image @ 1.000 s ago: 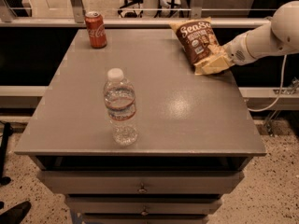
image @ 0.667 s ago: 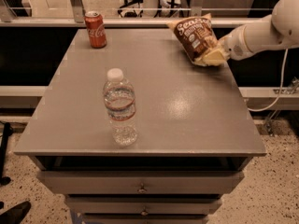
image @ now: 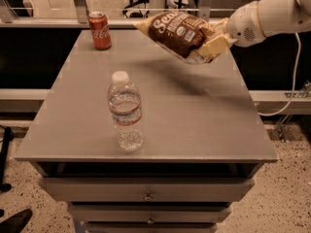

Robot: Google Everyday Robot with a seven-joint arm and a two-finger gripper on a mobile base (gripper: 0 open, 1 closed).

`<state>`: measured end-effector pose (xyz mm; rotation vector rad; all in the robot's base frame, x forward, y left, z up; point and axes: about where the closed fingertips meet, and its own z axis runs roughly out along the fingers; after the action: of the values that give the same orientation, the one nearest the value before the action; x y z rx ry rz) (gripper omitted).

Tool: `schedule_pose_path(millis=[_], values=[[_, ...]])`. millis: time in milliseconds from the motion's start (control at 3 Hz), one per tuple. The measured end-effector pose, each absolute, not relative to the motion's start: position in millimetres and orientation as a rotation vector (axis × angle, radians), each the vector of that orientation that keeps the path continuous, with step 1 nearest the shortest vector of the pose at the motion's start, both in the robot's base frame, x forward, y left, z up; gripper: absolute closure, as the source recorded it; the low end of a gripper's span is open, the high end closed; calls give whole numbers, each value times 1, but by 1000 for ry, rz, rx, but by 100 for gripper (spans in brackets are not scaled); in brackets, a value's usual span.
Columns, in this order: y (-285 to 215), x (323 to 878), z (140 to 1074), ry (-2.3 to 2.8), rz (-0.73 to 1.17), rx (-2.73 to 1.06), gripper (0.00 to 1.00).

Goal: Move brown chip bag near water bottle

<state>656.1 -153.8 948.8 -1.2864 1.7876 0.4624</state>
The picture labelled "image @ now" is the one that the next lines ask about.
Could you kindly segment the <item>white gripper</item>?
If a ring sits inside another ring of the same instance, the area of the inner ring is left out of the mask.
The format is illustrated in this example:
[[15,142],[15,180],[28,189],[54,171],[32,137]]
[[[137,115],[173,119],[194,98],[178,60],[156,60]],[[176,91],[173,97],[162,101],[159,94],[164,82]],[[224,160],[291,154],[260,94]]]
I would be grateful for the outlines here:
[[209,37],[197,51],[202,63],[210,63],[220,54],[236,46],[246,48],[265,40],[259,22],[259,2],[253,1],[237,9],[230,18],[209,24]]

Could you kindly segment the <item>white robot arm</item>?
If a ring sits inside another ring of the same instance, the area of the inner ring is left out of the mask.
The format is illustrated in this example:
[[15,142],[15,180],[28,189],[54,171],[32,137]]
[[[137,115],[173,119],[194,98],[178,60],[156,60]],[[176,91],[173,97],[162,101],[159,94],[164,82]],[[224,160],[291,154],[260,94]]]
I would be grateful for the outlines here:
[[202,63],[213,61],[232,45],[246,48],[277,34],[309,32],[311,0],[259,0],[237,9],[209,29],[197,50]]

